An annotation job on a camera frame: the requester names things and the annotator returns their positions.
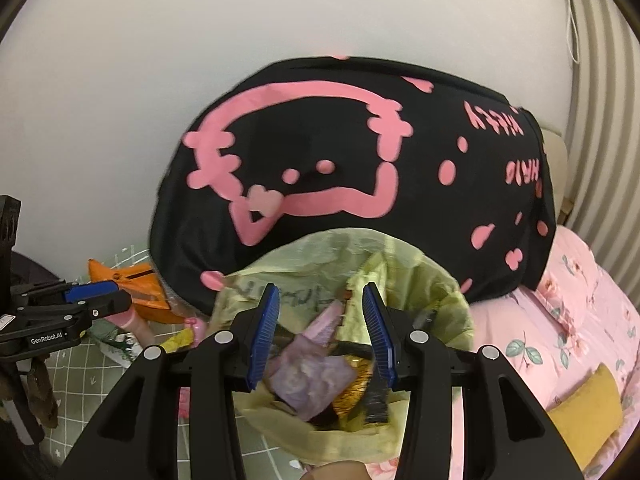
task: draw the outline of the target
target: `striped curtain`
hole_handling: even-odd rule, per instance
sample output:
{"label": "striped curtain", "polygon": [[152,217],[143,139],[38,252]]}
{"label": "striped curtain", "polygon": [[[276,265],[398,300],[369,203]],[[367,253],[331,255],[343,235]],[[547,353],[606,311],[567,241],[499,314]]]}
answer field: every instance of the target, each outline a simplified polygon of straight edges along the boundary
{"label": "striped curtain", "polygon": [[612,0],[572,0],[580,64],[565,142],[566,222],[640,306],[640,44]]}

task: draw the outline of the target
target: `round metal bolt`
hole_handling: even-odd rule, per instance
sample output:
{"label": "round metal bolt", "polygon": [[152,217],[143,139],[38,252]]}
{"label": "round metal bolt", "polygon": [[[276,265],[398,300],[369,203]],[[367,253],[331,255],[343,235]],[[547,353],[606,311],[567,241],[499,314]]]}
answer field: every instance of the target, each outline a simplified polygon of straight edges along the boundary
{"label": "round metal bolt", "polygon": [[495,346],[487,345],[482,349],[482,355],[493,361],[500,357],[500,351]]}
{"label": "round metal bolt", "polygon": [[214,339],[216,340],[216,343],[225,345],[233,341],[234,334],[232,332],[229,332],[229,330],[221,330],[214,336]]}
{"label": "round metal bolt", "polygon": [[429,334],[427,334],[424,330],[414,330],[409,334],[411,341],[414,343],[426,343],[429,340]]}
{"label": "round metal bolt", "polygon": [[152,361],[153,359],[158,359],[161,354],[162,350],[159,346],[150,346],[149,348],[145,349],[142,355],[145,357],[145,359],[149,359],[150,361]]}

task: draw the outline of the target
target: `orange package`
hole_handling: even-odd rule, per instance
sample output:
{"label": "orange package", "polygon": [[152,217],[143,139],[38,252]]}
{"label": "orange package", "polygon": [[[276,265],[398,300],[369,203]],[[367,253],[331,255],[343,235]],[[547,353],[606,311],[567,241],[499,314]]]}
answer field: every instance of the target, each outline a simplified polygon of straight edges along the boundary
{"label": "orange package", "polygon": [[156,273],[149,264],[111,269],[97,260],[89,260],[89,278],[92,282],[116,282],[121,290],[130,294],[136,312],[143,319],[165,324],[184,322],[171,311]]}

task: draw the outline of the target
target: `white cord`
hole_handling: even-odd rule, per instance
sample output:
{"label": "white cord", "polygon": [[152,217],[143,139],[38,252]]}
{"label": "white cord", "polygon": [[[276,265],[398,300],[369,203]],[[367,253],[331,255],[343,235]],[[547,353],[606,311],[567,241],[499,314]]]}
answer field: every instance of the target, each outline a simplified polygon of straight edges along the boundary
{"label": "white cord", "polygon": [[571,0],[566,1],[566,46],[569,49],[571,59],[575,64],[580,65],[580,43],[578,42],[578,28],[575,25],[574,10],[571,6]]}

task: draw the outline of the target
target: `pink hello kitty outline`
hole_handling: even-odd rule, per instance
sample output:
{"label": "pink hello kitty outline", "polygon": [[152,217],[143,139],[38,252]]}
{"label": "pink hello kitty outline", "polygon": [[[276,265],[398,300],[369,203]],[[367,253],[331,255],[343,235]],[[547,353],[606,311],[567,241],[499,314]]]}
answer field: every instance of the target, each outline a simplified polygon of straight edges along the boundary
{"label": "pink hello kitty outline", "polygon": [[[305,97],[353,99],[365,103],[375,116],[367,120],[367,126],[379,135],[376,151],[382,161],[376,170],[373,195],[338,186],[284,196],[260,185],[251,186],[246,196],[242,195],[242,183],[233,174],[242,160],[237,155],[220,154],[220,149],[235,143],[234,135],[225,128],[246,114]],[[198,165],[198,169],[187,176],[187,185],[192,189],[210,186],[220,198],[230,201],[229,214],[240,241],[246,246],[260,242],[285,214],[322,216],[345,211],[361,218],[379,218],[389,212],[396,201],[398,171],[393,162],[400,154],[402,138],[410,137],[414,131],[411,124],[400,118],[401,109],[397,101],[333,81],[269,83],[252,88],[224,101],[206,115],[197,131],[184,134],[182,142],[193,149]],[[260,211],[263,218],[253,221],[251,211]]]}

